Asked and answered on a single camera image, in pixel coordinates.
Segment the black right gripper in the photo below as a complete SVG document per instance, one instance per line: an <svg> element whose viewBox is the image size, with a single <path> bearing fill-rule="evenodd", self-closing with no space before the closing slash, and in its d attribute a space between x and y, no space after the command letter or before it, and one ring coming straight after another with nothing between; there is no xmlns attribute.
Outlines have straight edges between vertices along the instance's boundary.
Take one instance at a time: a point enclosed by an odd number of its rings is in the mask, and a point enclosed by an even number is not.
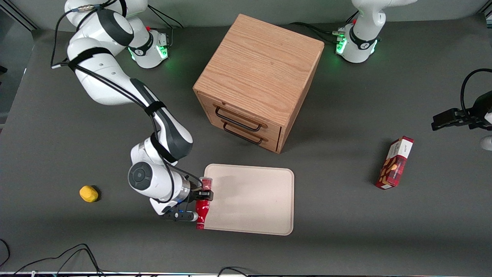
<svg viewBox="0 0 492 277"><path fill-rule="evenodd" d="M204 185L200 179L193 179L186 181L189 184L188 195L186 198L178 205L179 212L187 212L188 205L195 200L207 200L212 201L214 199L214 193L211 190L204 190Z"/></svg>

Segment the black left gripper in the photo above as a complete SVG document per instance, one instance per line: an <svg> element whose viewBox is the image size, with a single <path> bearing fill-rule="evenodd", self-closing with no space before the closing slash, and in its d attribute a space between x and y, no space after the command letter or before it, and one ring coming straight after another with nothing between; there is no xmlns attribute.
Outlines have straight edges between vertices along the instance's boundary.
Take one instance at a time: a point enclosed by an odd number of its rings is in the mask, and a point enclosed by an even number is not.
<svg viewBox="0 0 492 277"><path fill-rule="evenodd" d="M471 118L469 129L482 128L484 130L491 130L491 109L492 91L489 91L479 96L471 108L466 109ZM461 127L467 125L467 121L468 119L463 110L451 108L435 115L431 126L433 131L438 131L446 127Z"/></svg>

